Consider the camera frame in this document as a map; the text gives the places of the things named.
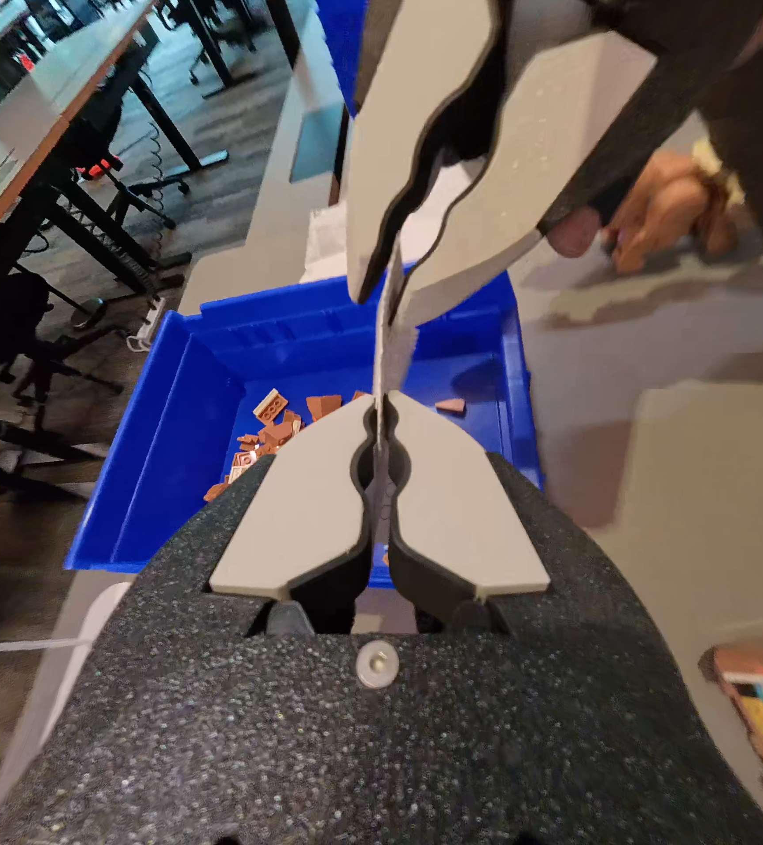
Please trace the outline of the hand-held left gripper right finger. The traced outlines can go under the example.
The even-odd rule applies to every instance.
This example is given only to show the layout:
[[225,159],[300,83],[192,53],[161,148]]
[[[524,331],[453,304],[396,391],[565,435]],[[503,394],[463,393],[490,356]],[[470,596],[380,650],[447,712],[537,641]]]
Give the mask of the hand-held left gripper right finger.
[[481,444],[399,390],[385,416],[397,590],[409,601],[545,591],[549,574]]

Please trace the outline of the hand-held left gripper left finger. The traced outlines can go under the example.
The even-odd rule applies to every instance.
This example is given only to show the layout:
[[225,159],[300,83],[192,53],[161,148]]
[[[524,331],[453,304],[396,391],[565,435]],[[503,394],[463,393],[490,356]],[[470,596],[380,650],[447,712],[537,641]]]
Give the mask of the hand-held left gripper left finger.
[[354,469],[375,408],[361,396],[279,450],[210,576],[213,592],[290,597],[360,549],[368,525]]

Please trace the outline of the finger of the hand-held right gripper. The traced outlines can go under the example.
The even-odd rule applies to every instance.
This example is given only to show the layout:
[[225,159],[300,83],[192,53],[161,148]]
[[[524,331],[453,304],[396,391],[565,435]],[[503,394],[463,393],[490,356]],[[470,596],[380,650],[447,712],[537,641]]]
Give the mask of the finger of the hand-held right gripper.
[[505,99],[481,174],[409,273],[393,325],[438,318],[535,248],[538,224],[656,63],[611,30],[537,53]]
[[504,95],[504,4],[402,2],[354,122],[346,278],[366,302],[451,160],[487,155]]

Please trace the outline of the pile of brown toy bricks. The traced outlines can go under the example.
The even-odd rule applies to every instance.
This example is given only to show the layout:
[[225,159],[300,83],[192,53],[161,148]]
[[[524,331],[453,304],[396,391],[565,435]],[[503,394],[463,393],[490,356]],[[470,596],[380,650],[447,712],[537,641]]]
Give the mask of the pile of brown toy bricks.
[[[364,490],[365,513],[368,528],[367,534],[362,536],[360,549],[339,558],[330,568],[327,568],[321,576],[315,576],[310,583],[300,586],[295,592],[302,589],[311,590],[319,586],[324,580],[332,580],[334,587],[345,592],[362,592],[369,583],[371,571],[371,503],[369,501],[369,490],[374,479],[373,449],[376,441],[376,409],[369,415],[366,422],[368,431],[373,435],[371,445],[366,445],[359,457],[356,459],[354,475],[357,476],[360,486]],[[247,482],[253,481],[253,469],[263,467],[265,470],[273,461],[274,456],[292,438],[297,437],[305,428],[301,429],[298,422],[294,422],[296,415],[286,411],[280,423],[268,423],[258,433],[259,445],[256,449],[242,449],[240,456],[234,458],[229,481],[235,492],[245,492]],[[287,597],[266,597],[277,600],[287,600]]]

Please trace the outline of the blue plastic bin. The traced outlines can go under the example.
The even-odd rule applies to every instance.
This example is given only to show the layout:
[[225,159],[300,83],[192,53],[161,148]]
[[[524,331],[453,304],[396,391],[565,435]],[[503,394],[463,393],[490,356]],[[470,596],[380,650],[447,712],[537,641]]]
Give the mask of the blue plastic bin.
[[[253,409],[272,389],[311,424],[309,396],[370,392],[377,288],[353,303],[344,277],[260,291],[170,312],[146,357],[65,569],[136,575],[206,504],[263,424]],[[531,378],[512,283],[497,276],[419,330],[403,389],[426,407],[452,397],[481,446],[545,486]]]
[[368,2],[317,1],[316,5],[346,110],[355,118],[358,113],[356,80]]

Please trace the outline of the white printed paper bag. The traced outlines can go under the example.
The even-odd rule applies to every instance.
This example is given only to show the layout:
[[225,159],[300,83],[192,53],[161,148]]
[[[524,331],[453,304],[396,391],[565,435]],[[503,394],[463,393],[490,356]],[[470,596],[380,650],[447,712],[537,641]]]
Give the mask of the white printed paper bag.
[[395,311],[404,292],[406,274],[402,259],[401,236],[394,240],[391,258],[383,279],[376,312],[376,349],[373,372],[373,397],[377,412],[376,441],[373,449],[374,479],[370,485],[371,550],[369,586],[391,589],[393,584],[382,553],[387,549],[391,494],[388,492],[389,447],[385,423],[385,397],[400,389],[407,376],[418,339],[414,327],[397,328]]

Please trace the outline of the grey desk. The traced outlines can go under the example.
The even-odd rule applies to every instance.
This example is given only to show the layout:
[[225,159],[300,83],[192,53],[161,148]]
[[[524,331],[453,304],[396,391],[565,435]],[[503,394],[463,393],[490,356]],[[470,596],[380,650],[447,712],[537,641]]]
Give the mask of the grey desk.
[[[399,234],[406,280],[481,174],[529,61],[608,31],[576,17],[546,39],[504,22],[490,151],[447,156]],[[537,433],[573,434],[563,480],[604,493],[616,517],[612,562],[572,519],[581,502],[559,490],[558,467],[544,495],[485,449],[551,579],[542,592],[409,601],[391,577],[391,505],[391,589],[213,592],[266,473],[235,492],[234,458],[287,411],[303,429],[348,403],[309,396],[307,425],[272,389],[253,409],[262,428],[238,438],[228,474],[108,619],[0,806],[0,843],[763,843],[756,756],[702,671],[714,647],[763,637],[763,380],[730,370],[763,349],[687,306],[675,316],[656,364],[711,342],[732,355],[709,378],[624,404],[617,499],[600,458],[610,441],[568,426],[578,411],[610,430],[610,400],[641,374],[648,318],[563,318],[556,364],[521,327]],[[349,402],[373,397],[373,375],[370,386]]]

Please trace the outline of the wooden office desk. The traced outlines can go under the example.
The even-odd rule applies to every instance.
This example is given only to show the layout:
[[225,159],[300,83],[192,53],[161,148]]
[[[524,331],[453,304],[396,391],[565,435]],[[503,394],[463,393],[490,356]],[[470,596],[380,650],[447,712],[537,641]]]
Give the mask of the wooden office desk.
[[136,2],[59,41],[0,103],[0,220],[153,7]]

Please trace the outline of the person's right hand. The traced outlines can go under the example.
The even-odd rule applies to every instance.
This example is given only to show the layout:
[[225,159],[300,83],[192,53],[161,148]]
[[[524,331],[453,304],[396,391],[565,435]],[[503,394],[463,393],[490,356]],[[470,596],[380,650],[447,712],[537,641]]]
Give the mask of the person's right hand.
[[602,229],[598,211],[591,206],[574,210],[549,230],[545,238],[562,258],[578,259],[587,253]]

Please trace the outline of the brown tan brick dinosaur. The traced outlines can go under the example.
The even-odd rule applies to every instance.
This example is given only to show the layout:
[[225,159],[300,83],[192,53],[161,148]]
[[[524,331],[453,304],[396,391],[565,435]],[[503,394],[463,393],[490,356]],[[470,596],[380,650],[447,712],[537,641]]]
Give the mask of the brown tan brick dinosaur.
[[684,238],[711,259],[730,254],[749,220],[739,178],[706,137],[694,142],[689,154],[652,155],[604,228],[603,242],[615,271],[629,275]]

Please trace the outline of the white paper sheet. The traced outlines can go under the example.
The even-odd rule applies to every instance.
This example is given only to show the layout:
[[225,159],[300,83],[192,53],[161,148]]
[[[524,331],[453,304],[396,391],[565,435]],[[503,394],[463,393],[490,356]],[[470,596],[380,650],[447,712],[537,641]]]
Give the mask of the white paper sheet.
[[300,284],[346,275],[346,210],[343,201],[310,212]]

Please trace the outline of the white power strip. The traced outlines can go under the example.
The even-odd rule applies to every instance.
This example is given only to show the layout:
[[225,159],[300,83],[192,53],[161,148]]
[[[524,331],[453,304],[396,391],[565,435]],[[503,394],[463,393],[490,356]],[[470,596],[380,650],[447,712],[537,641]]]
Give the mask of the white power strip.
[[166,297],[159,297],[151,302],[150,309],[142,319],[138,330],[125,339],[125,345],[132,353],[148,353],[150,351],[155,333],[166,312],[166,306]]

